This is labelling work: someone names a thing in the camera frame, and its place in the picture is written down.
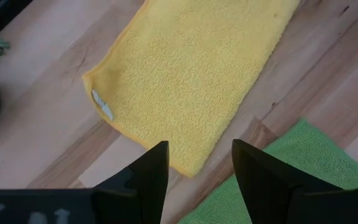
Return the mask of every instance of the yellow towel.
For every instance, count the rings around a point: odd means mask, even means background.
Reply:
[[[297,5],[146,0],[103,61],[84,75],[86,92],[110,125],[147,149],[168,140],[171,166],[192,177]]]

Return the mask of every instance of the towel tag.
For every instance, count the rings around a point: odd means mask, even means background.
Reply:
[[[92,96],[93,96],[93,99],[95,100],[95,102],[101,107],[102,111],[110,118],[110,120],[112,120],[114,118],[114,116],[112,115],[112,112],[111,112],[109,106],[107,105],[107,103],[105,103],[100,98],[99,94],[95,90],[92,90]]]

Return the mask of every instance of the microfiber towel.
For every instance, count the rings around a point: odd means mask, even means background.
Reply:
[[[203,166],[278,42],[298,0],[146,0],[83,76],[101,116],[170,165]]]
[[[320,130],[301,120],[265,152],[344,189],[358,188],[358,164]],[[251,223],[235,176],[230,177],[180,224]]]

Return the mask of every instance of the green towel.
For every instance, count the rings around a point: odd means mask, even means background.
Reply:
[[[358,188],[358,164],[303,119],[265,152],[344,189]],[[227,179],[180,223],[251,223],[236,178]]]

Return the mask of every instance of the wood grain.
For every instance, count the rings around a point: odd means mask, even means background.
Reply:
[[[145,149],[99,120],[82,74],[142,0],[34,0],[0,36],[0,188],[92,187]],[[358,162],[358,0],[302,0],[201,172],[170,168],[162,223],[232,175],[231,142],[264,148],[304,116]]]

